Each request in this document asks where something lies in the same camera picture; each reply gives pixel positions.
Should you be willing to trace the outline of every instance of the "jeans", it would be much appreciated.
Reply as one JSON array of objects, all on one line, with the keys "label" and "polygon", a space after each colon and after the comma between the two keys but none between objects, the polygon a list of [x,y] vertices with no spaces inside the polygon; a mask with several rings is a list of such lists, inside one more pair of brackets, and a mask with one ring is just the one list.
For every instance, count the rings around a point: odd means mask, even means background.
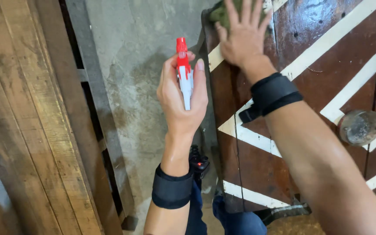
[{"label": "jeans", "polygon": [[[203,217],[202,207],[201,182],[194,181],[185,235],[207,234],[207,225],[201,219]],[[215,196],[213,200],[213,214],[222,223],[225,235],[265,235],[267,233],[262,220],[253,212],[229,214],[224,207],[223,196]]]}]

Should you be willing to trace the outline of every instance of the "wrist strap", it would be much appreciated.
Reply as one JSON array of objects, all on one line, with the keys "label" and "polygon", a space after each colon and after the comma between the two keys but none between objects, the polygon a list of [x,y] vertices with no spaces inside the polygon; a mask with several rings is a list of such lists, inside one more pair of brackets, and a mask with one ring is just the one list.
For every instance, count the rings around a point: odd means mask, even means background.
[{"label": "wrist strap", "polygon": [[191,198],[193,171],[181,177],[165,174],[159,166],[153,180],[152,201],[165,209],[178,209],[188,204]]},{"label": "wrist strap", "polygon": [[258,81],[250,90],[253,104],[239,113],[243,123],[251,122],[259,116],[265,116],[280,107],[303,99],[294,83],[280,73],[274,73]]}]

